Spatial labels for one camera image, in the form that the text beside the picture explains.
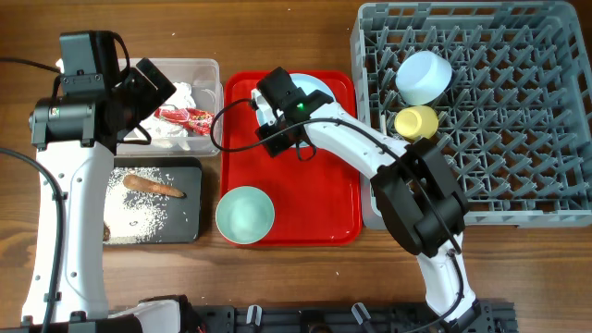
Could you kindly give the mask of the white plastic spoon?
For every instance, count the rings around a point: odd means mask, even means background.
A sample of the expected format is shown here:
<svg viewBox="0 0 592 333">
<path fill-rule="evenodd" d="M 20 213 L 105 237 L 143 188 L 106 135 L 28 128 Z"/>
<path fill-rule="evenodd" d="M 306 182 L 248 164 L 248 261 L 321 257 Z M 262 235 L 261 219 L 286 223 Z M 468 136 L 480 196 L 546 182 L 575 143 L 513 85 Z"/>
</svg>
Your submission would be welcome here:
<svg viewBox="0 0 592 333">
<path fill-rule="evenodd" d="M 380 131 L 383 135 L 388 135 L 388 130 L 387 130 L 387 121 L 386 121 L 386 116 L 385 115 L 380 115 L 379 116 L 379 126 L 380 126 Z"/>
</svg>

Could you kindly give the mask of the white paper napkin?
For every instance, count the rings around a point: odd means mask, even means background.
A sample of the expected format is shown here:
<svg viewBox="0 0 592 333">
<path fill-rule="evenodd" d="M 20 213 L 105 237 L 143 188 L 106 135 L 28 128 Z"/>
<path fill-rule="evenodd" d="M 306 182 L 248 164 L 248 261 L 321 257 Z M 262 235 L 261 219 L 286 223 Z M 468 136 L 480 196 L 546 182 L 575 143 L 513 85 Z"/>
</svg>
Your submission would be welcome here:
<svg viewBox="0 0 592 333">
<path fill-rule="evenodd" d="M 141 122 L 141 126 L 152 137 L 151 145 L 162 149 L 189 151 L 187 143 L 189 132 L 180 124 L 170 123 L 163 119 L 150 116 Z"/>
</svg>

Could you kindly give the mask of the brown food stick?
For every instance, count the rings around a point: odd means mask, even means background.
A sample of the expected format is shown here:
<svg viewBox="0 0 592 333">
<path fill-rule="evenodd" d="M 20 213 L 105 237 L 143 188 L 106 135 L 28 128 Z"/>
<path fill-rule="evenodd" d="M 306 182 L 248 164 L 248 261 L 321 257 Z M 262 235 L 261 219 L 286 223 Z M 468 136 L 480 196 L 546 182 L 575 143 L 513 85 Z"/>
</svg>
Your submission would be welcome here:
<svg viewBox="0 0 592 333">
<path fill-rule="evenodd" d="M 175 198 L 184 198 L 186 194 L 172 186 L 129 174 L 123 179 L 123 185 L 133 191 L 155 193 Z"/>
</svg>

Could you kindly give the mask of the light blue shallow bowl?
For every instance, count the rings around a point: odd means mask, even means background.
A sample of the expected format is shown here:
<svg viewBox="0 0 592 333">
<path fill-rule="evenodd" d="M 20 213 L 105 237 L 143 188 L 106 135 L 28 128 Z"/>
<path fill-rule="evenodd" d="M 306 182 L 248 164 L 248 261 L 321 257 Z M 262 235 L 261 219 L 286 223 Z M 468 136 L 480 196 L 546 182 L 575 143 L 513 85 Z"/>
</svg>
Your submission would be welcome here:
<svg viewBox="0 0 592 333">
<path fill-rule="evenodd" d="M 426 105 L 444 93 L 451 78 L 450 62 L 430 51 L 421 51 L 402 62 L 395 83 L 407 105 Z"/>
</svg>

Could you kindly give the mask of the light blue plate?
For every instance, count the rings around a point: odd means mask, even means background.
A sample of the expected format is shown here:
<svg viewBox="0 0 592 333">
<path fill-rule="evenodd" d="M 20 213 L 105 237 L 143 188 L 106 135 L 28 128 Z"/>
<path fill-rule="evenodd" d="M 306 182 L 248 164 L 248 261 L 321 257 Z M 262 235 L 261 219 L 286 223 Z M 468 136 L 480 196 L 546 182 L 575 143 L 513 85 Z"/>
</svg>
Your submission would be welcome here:
<svg viewBox="0 0 592 333">
<path fill-rule="evenodd" d="M 328 105 L 336 101 L 334 93 L 328 88 L 328 86 L 320 79 L 302 73 L 290 74 L 293 82 L 310 98 L 310 102 L 307 104 L 307 109 L 311 111 L 311 114 L 320 106 Z M 255 110 L 256 119 L 259 127 L 263 124 L 263 118 L 261 113 Z"/>
</svg>

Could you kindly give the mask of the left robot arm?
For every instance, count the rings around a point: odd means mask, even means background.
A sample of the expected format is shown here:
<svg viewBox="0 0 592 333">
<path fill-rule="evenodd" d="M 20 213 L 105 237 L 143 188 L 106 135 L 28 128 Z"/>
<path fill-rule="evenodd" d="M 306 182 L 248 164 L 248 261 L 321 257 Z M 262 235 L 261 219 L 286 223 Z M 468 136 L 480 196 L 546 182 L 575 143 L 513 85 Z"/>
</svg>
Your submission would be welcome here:
<svg viewBox="0 0 592 333">
<path fill-rule="evenodd" d="M 7 148 L 40 175 L 33 276 L 19 332 L 141 331 L 131 314 L 109 316 L 103 278 L 106 187 L 117 147 L 174 92 L 147 58 L 121 66 L 122 38 L 112 31 L 59 37 L 63 65 L 51 96 L 29 117 L 30 158 Z"/>
</svg>

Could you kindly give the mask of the red snack wrapper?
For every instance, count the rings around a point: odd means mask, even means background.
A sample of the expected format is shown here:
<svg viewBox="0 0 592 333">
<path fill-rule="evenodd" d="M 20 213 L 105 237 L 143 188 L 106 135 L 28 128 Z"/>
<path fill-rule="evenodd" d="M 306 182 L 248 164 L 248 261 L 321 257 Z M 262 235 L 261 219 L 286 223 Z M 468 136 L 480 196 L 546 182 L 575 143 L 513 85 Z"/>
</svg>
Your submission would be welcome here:
<svg viewBox="0 0 592 333">
<path fill-rule="evenodd" d="M 198 135 L 209 135 L 214 115 L 197 108 L 160 107 L 154 116 L 168 123 L 177 124 Z"/>
</svg>

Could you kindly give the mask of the yellow plastic cup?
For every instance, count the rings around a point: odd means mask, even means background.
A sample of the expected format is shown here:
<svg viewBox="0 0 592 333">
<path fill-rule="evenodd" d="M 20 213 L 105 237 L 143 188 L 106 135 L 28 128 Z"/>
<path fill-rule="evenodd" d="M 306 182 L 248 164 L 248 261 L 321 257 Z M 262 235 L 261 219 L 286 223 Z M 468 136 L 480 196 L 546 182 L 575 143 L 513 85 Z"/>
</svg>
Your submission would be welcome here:
<svg viewBox="0 0 592 333">
<path fill-rule="evenodd" d="M 394 129 L 404 138 L 417 140 L 431 138 L 438 130 L 438 116 L 435 110 L 426 105 L 416 105 L 402 109 L 394 120 Z"/>
</svg>

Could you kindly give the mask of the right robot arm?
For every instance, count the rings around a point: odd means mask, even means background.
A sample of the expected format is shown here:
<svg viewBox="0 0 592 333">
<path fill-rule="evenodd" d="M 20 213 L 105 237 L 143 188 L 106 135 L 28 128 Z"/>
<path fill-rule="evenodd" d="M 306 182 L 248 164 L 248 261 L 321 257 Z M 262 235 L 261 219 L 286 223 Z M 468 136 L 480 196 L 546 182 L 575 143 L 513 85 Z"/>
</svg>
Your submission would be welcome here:
<svg viewBox="0 0 592 333">
<path fill-rule="evenodd" d="M 270 156 L 305 142 L 370 180 L 389 234 L 418 261 L 427 306 L 446 331 L 467 329 L 478 317 L 462 256 L 468 201 L 436 145 L 372 129 L 329 94 L 305 92 L 284 68 L 260 79 L 252 97 L 267 119 L 256 134 Z"/>
</svg>

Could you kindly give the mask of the green bowl with food scraps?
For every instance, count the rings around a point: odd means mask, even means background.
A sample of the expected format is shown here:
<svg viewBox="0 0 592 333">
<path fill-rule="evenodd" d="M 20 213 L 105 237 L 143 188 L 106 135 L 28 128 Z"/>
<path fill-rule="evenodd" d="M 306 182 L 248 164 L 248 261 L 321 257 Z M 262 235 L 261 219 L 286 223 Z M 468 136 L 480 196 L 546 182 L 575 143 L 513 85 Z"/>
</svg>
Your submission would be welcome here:
<svg viewBox="0 0 592 333">
<path fill-rule="evenodd" d="M 241 186 L 221 197 L 216 207 L 216 227 L 232 243 L 253 244 L 269 233 L 275 215 L 275 207 L 264 191 Z"/>
</svg>

